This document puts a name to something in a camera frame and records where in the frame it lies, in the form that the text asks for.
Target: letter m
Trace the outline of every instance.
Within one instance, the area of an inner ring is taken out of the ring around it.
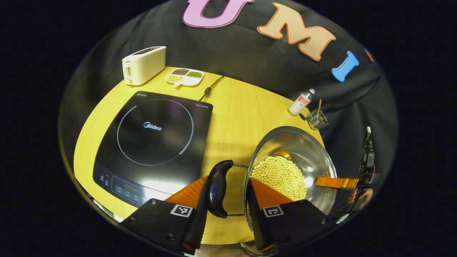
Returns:
[[[277,8],[275,14],[265,26],[258,26],[257,31],[269,37],[281,39],[284,37],[281,30],[286,26],[289,44],[308,38],[305,43],[299,44],[298,48],[312,59],[321,60],[325,47],[336,37],[321,26],[305,27],[302,16],[296,10],[278,3],[273,5]]]

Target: yellow table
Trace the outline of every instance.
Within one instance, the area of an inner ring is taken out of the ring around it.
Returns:
[[[128,86],[121,81],[95,107],[87,118],[76,144],[74,153],[74,174],[82,187],[101,205],[122,219],[127,218],[137,208],[131,206],[99,187],[92,179],[95,156],[101,140],[117,113],[137,91],[148,91],[171,96],[199,100],[207,87],[219,75],[206,73],[202,81],[193,87],[175,88],[164,78],[173,71],[167,67],[142,86]],[[249,165],[252,154],[265,134],[280,126],[294,126],[309,132],[322,145],[317,130],[299,116],[287,112],[292,101],[260,87],[223,78],[202,102],[213,105],[207,144],[203,156],[201,176],[209,174],[219,161],[233,160]],[[307,116],[308,109],[302,114]],[[246,170],[233,167],[227,173],[227,192],[223,206],[228,214],[244,211],[244,180]],[[234,244],[252,241],[254,235],[244,216],[218,218],[208,212],[202,244]]]

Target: induction cooktop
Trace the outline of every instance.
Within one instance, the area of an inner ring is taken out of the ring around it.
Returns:
[[[93,179],[135,207],[165,200],[200,178],[213,106],[138,91],[106,131]]]

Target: power cord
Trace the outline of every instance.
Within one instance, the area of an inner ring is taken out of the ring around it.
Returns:
[[[202,101],[202,99],[205,97],[205,95],[208,95],[210,92],[211,92],[211,88],[216,84],[218,83],[223,77],[225,76],[221,76],[218,80],[216,80],[216,82],[214,82],[210,87],[206,88],[205,89],[205,94],[200,98],[200,100],[198,100],[199,102]]]

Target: white bottle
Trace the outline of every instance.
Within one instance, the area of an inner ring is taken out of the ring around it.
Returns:
[[[302,93],[293,104],[289,107],[288,111],[292,116],[297,116],[303,108],[305,108],[313,99],[312,95],[315,94],[313,88],[309,92]]]

